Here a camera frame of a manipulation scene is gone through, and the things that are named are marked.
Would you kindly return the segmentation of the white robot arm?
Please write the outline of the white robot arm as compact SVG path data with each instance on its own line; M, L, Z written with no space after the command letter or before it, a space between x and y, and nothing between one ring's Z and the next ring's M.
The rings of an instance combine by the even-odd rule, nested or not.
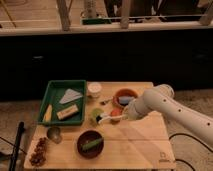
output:
M140 97L128 104L127 113L130 118L142 119L151 111L158 111L213 144L213 118L178 103L173 97L174 90L167 84L145 89Z

